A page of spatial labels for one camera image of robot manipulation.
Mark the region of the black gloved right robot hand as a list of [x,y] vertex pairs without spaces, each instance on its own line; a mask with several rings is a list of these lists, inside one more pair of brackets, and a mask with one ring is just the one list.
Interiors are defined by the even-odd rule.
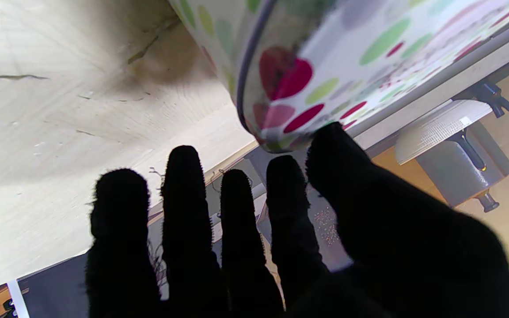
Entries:
[[91,318],[509,318],[509,262],[485,224],[376,165],[335,122],[267,165],[266,267],[249,179],[222,178],[221,262],[199,155],[174,148],[163,197],[161,299],[148,246],[149,190],[131,169],[95,185],[85,286]]

